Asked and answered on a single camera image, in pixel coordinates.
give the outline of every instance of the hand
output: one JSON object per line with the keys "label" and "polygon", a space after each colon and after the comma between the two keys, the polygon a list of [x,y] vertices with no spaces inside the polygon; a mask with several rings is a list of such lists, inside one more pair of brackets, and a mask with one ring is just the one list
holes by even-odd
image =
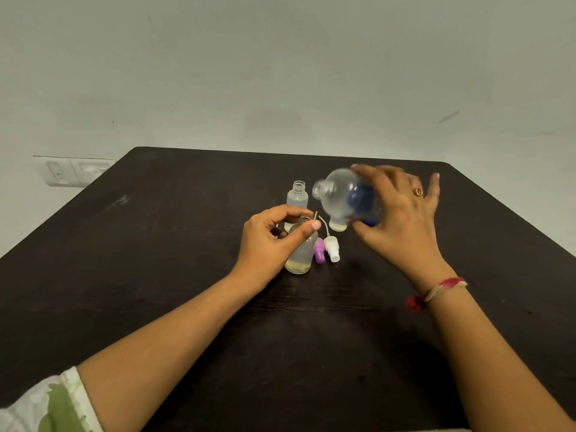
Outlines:
{"label": "hand", "polygon": [[294,251],[321,228],[318,220],[310,220],[289,235],[276,227],[281,221],[297,223],[298,218],[312,217],[308,209],[284,204],[253,215],[244,223],[238,261],[232,273],[255,280],[259,290],[282,269]]}
{"label": "hand", "polygon": [[360,238],[410,279],[421,294],[455,277],[436,242],[434,213],[440,196],[440,175],[430,178],[428,194],[415,195],[420,179],[393,166],[354,165],[352,171],[368,180],[384,206],[382,222],[369,227],[354,222]]}

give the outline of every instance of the yellow liquid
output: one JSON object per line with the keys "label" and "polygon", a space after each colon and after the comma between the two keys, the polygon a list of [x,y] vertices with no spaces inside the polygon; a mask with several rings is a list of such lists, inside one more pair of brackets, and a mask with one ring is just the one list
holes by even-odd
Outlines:
{"label": "yellow liquid", "polygon": [[293,274],[304,274],[307,273],[312,265],[312,261],[308,262],[307,264],[303,264],[301,262],[294,262],[292,260],[288,260],[284,268],[290,271]]}

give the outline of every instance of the white wall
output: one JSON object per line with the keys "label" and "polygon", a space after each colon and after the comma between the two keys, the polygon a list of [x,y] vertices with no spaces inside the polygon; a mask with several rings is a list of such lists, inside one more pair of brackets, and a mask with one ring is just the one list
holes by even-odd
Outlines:
{"label": "white wall", "polygon": [[[133,146],[450,162],[576,254],[576,0],[0,0],[0,254]],[[442,118],[458,115],[441,124]]]}

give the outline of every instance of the purple bottle cap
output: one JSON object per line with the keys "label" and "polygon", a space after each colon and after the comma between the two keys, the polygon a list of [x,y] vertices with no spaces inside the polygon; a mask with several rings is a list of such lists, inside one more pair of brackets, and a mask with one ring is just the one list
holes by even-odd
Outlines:
{"label": "purple bottle cap", "polygon": [[314,258],[316,259],[317,264],[323,264],[326,262],[326,255],[324,254],[325,251],[326,247],[324,246],[324,240],[318,238],[314,243]]}

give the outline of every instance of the dark table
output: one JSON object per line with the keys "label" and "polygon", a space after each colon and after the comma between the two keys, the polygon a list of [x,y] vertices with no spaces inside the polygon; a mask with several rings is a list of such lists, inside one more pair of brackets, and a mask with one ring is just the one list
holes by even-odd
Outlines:
{"label": "dark table", "polygon": [[[150,147],[0,259],[0,404],[208,288],[233,267],[252,214],[284,203],[294,180],[310,193],[353,163],[441,174],[443,254],[576,417],[576,260],[452,166]],[[351,230],[338,238],[339,263],[283,270],[224,327],[148,430],[467,425],[428,317],[403,307],[408,282]]]}

